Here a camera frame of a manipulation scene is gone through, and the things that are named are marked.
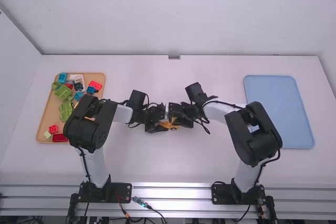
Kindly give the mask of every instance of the white table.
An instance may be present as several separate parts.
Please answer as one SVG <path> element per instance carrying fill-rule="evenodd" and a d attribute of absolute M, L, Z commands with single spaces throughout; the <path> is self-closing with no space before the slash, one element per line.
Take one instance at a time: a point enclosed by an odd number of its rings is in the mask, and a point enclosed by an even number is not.
<path fill-rule="evenodd" d="M 2 181 L 80 182 L 83 171 L 74 148 L 38 144 L 35 135 L 55 75 L 81 71 L 105 73 L 104 98 L 123 101 L 137 89 L 146 92 L 151 102 L 163 103 L 188 101 L 184 88 L 196 81 L 207 95 L 246 103 L 244 76 L 293 76 L 316 144 L 310 150 L 283 149 L 281 159 L 267 166 L 261 182 L 271 187 L 336 188 L 336 100 L 318 57 L 313 56 L 181 56 L 181 60 L 168 60 L 168 56 L 44 56 L 1 163 Z M 211 135 L 199 125 L 148 134 L 143 126 L 131 130 L 112 124 L 104 145 L 112 180 L 229 182 L 239 158 L 228 129 L 216 122 L 208 128 Z"/>

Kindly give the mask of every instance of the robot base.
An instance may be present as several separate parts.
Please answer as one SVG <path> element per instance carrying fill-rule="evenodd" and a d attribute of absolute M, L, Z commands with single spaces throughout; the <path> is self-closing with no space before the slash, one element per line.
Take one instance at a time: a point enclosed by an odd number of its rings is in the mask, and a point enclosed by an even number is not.
<path fill-rule="evenodd" d="M 80 184 L 78 202 L 106 202 L 106 203 L 129 203 L 131 202 L 132 184 L 111 183 L 109 178 L 102 188 L 95 184 L 83 182 Z"/>
<path fill-rule="evenodd" d="M 262 185 L 251 188 L 247 193 L 241 193 L 234 184 L 213 184 L 211 196 L 214 205 L 256 205 L 259 200 L 263 205 L 266 201 Z"/>

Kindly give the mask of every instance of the aluminum rail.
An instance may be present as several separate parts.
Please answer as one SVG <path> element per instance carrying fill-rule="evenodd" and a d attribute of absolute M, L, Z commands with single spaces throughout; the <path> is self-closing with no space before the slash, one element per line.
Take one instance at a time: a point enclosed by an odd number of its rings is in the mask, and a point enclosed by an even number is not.
<path fill-rule="evenodd" d="M 213 205 L 211 184 L 132 183 L 132 196 L 147 201 L 167 218 L 239 218 L 247 206 Z M 72 193 L 78 184 L 6 184 L 0 182 L 0 215 L 66 216 Z M 269 185 L 279 219 L 336 220 L 336 185 Z M 76 215 L 84 214 L 86 203 L 79 203 Z M 131 217 L 158 217 L 138 204 L 123 204 Z M 123 217 L 118 204 L 91 203 L 88 216 Z M 251 207 L 246 219 L 257 219 Z"/>

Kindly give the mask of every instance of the green block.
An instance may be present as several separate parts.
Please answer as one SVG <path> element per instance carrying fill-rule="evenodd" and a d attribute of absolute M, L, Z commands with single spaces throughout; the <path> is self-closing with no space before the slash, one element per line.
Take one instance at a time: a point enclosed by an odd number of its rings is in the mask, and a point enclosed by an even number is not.
<path fill-rule="evenodd" d="M 51 88 L 55 90 L 58 86 L 61 86 L 61 83 L 59 83 L 58 81 L 55 81 L 52 83 Z"/>
<path fill-rule="evenodd" d="M 48 131 L 46 131 L 44 133 L 44 136 L 46 137 L 46 139 L 50 139 L 51 138 L 51 134 Z"/>
<path fill-rule="evenodd" d="M 72 110 L 62 110 L 59 118 L 61 119 L 62 122 L 66 122 L 68 118 L 71 116 L 71 114 Z"/>
<path fill-rule="evenodd" d="M 63 110 L 70 110 L 72 111 L 72 103 L 71 102 L 65 102 L 65 103 L 62 103 L 58 109 L 60 111 L 63 111 Z"/>
<path fill-rule="evenodd" d="M 55 95 L 58 96 L 60 99 L 65 100 L 72 95 L 72 90 L 69 89 L 67 86 L 62 85 L 58 90 L 55 91 Z"/>

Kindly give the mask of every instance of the blue tray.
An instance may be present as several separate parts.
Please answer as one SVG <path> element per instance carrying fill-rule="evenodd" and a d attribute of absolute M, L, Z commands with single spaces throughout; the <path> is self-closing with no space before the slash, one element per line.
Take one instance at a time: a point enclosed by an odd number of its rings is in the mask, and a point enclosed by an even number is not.
<path fill-rule="evenodd" d="M 278 130 L 283 148 L 313 148 L 314 138 L 295 79 L 291 76 L 246 76 L 247 102 L 260 102 Z"/>

